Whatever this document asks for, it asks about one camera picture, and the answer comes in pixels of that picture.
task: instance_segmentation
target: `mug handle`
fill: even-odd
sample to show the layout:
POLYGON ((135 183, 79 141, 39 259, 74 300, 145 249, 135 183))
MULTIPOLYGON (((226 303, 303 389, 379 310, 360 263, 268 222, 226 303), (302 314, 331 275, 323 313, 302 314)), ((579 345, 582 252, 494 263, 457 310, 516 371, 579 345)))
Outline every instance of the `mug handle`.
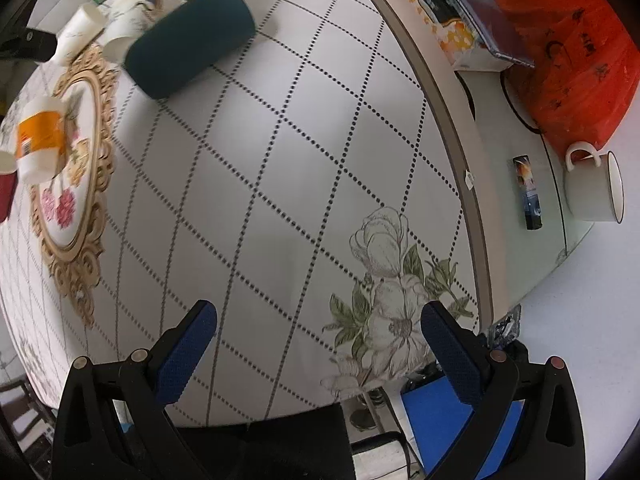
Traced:
POLYGON ((573 152, 578 152, 580 150, 591 153, 591 155, 593 155, 593 161, 596 165, 596 168, 600 167, 600 165, 602 164, 602 161, 598 156, 598 150, 596 150, 593 144, 585 142, 584 140, 579 140, 578 142, 574 142, 566 150, 566 155, 564 156, 564 163, 566 164, 567 171, 571 171, 575 167, 571 161, 571 154, 573 152))

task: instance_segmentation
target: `bottle with orange label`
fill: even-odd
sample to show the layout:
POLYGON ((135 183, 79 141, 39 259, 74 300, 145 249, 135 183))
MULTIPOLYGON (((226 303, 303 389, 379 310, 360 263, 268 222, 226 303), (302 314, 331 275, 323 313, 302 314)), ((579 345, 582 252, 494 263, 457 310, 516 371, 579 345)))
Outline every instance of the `bottle with orange label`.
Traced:
POLYGON ((65 104, 56 97, 36 97, 23 108, 15 157, 25 184, 51 180, 61 169, 66 147, 64 119, 65 104))

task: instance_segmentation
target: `red plastic bag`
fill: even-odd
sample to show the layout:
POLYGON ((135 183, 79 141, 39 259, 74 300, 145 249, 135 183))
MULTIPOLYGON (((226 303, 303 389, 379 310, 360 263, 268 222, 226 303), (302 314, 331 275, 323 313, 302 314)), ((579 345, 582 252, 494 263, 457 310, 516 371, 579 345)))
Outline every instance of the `red plastic bag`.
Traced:
POLYGON ((586 140, 601 149, 629 108, 640 52, 606 0, 496 0, 536 68, 508 79, 558 155, 586 140))

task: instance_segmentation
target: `lighter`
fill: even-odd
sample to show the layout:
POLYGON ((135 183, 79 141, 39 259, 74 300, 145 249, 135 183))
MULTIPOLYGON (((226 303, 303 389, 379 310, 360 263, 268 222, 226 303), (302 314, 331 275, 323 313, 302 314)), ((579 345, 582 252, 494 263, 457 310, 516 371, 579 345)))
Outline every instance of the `lighter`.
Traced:
POLYGON ((522 196, 522 206, 524 208, 524 219, 527 229, 534 231, 542 227, 542 213, 540 211, 540 200, 536 190, 536 183, 533 180, 531 164, 527 155, 516 156, 513 165, 518 175, 518 185, 522 196))

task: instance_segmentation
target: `white patterned tablecloth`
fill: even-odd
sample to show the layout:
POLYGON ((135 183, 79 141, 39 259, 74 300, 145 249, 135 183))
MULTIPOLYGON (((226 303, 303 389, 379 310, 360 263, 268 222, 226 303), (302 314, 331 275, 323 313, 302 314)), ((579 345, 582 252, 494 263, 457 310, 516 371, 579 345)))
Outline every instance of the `white patterned tablecloth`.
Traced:
MULTIPOLYGON (((420 367, 431 298, 476 328, 447 152, 376 7, 245 1, 255 39, 167 101, 118 76, 91 327, 49 276, 18 185, 0 226, 2 313, 51 406, 75 357, 149 348, 200 298, 219 327, 168 407, 185 426, 310 410, 420 367)), ((62 73, 40 66, 10 114, 62 73)))

